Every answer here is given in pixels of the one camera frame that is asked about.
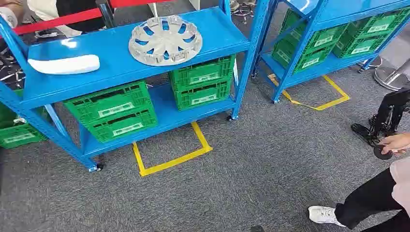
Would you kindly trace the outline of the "person's hand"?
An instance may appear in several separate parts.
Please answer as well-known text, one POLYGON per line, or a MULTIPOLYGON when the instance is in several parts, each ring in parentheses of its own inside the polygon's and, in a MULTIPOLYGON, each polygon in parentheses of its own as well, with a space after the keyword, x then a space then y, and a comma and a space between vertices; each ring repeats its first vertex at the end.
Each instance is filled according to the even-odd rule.
POLYGON ((385 137, 381 140, 380 144, 384 145, 381 150, 381 154, 383 155, 389 151, 393 153, 406 153, 406 150, 410 148, 410 133, 405 132, 385 137))

